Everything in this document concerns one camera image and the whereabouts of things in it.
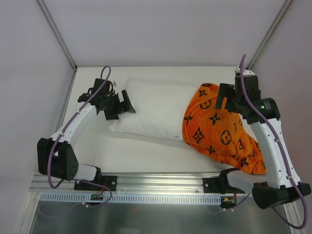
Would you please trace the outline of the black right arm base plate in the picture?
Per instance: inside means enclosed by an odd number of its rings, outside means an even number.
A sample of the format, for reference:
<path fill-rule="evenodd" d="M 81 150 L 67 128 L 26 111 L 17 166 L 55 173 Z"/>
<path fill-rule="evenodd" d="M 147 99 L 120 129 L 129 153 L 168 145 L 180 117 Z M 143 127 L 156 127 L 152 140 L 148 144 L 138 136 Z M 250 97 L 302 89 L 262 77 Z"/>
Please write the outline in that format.
<path fill-rule="evenodd" d="M 205 177 L 202 179 L 204 193 L 234 194 L 235 188 L 231 187 L 226 179 L 218 177 Z"/>

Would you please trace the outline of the white pillow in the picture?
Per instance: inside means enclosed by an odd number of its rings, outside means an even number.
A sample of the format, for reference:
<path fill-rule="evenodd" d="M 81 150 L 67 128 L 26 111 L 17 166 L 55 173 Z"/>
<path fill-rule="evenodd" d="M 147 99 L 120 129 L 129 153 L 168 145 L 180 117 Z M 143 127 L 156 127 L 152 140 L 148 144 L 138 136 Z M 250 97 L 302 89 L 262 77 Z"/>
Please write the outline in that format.
<path fill-rule="evenodd" d="M 182 141 L 185 111 L 197 88 L 129 78 L 126 91 L 135 113 L 126 112 L 108 130 Z"/>

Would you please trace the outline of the orange patterned plush pillowcase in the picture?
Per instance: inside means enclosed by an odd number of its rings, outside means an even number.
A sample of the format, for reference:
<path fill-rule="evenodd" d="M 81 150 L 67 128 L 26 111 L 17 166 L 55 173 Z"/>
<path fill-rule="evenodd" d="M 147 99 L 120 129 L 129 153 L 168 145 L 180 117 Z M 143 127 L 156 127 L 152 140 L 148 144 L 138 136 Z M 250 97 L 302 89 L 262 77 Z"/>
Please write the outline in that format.
<path fill-rule="evenodd" d="M 239 114 L 215 108 L 218 91 L 216 84 L 200 85 L 184 114 L 184 142 L 218 163 L 247 174 L 266 174 L 260 146 L 245 131 Z"/>

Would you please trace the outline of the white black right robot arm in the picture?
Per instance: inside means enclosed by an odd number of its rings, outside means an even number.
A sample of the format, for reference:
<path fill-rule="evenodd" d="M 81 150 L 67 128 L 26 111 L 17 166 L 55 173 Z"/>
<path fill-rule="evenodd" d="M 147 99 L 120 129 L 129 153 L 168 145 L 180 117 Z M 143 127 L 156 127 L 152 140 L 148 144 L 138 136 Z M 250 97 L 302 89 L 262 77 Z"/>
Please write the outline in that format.
<path fill-rule="evenodd" d="M 221 83 L 216 109 L 242 115 L 253 131 L 264 159 L 265 175 L 248 175 L 230 170 L 218 182 L 221 191 L 238 188 L 251 193 L 261 209 L 295 202 L 310 195 L 308 183 L 303 183 L 294 169 L 283 138 L 280 112 L 272 98 L 261 98 L 258 78 L 253 72 L 236 73 L 235 84 Z"/>

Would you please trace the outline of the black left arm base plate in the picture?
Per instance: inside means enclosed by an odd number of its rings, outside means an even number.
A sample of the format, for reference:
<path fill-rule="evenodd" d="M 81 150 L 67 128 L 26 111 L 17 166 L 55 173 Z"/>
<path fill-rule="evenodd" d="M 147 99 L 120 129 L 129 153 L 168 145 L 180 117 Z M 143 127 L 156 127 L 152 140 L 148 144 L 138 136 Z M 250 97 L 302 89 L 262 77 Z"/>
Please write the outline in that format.
<path fill-rule="evenodd" d="M 117 176 L 115 175 L 100 175 L 98 178 L 94 179 L 92 183 L 100 184 L 106 186 L 111 191 L 116 191 L 117 188 Z M 100 191 L 102 187 L 91 185 L 80 181 L 75 182 L 74 190 L 76 191 Z"/>

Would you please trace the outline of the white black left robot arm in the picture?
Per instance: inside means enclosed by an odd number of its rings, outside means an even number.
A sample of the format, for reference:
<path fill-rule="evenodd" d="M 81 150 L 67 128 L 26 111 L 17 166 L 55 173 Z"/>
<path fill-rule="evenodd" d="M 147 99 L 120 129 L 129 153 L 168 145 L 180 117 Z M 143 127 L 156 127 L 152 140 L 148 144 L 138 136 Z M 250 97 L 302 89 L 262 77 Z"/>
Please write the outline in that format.
<path fill-rule="evenodd" d="M 79 98 L 66 123 L 51 137 L 41 138 L 37 143 L 38 168 L 42 175 L 67 181 L 85 180 L 90 190 L 101 187 L 100 168 L 80 163 L 74 147 L 87 124 L 103 112 L 106 120 L 118 120 L 119 115 L 135 110 L 126 90 L 119 99 L 112 82 L 97 78 L 94 86 Z"/>

